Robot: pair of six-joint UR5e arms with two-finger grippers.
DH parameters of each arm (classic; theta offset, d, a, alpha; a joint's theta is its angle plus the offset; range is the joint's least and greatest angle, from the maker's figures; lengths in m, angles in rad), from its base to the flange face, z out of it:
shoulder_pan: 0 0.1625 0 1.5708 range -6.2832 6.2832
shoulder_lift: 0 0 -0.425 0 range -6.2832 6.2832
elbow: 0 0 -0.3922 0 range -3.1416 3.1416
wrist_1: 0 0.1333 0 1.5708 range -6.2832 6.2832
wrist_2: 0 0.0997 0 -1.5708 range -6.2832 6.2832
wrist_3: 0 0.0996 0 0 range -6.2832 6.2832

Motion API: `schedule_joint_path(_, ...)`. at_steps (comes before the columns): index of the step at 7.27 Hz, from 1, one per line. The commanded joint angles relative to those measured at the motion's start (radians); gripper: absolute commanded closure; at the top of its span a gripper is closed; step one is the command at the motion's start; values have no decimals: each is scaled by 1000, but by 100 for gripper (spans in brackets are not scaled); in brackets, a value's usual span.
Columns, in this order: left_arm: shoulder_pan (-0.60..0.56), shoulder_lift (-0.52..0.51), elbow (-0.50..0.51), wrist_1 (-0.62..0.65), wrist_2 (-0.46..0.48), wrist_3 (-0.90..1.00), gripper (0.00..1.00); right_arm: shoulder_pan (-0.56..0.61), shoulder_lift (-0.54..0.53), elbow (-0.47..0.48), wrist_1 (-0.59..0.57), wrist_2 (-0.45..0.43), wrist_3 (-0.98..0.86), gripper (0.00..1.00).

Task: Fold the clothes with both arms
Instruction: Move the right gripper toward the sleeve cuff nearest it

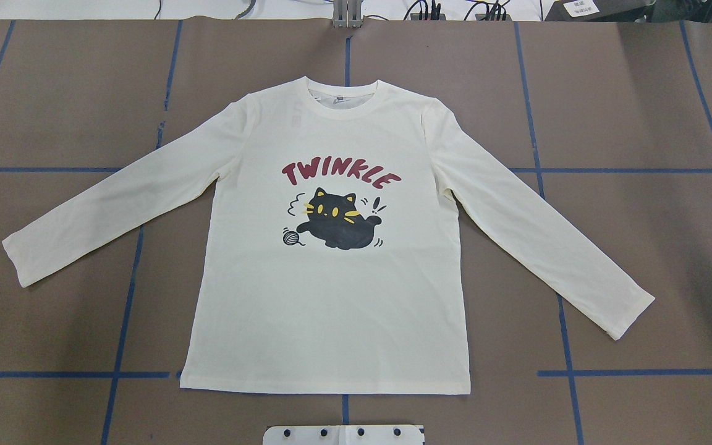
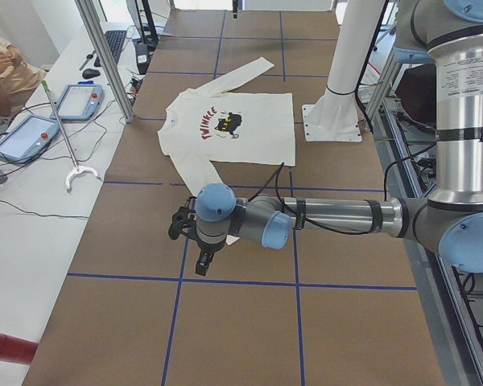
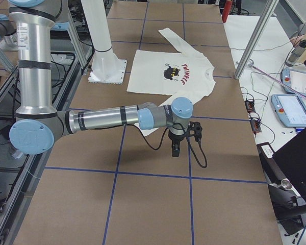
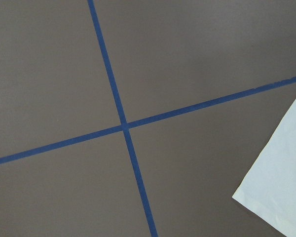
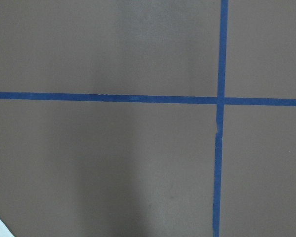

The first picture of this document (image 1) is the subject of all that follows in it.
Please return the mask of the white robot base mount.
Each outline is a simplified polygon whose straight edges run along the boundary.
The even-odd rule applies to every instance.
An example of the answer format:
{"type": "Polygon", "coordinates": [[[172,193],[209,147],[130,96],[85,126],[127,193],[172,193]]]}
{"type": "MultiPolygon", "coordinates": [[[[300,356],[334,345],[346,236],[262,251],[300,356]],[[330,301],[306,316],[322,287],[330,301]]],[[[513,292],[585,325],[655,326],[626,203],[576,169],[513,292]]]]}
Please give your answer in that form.
{"type": "Polygon", "coordinates": [[[263,444],[425,444],[417,425],[308,425],[274,426],[263,434],[263,444]]]}

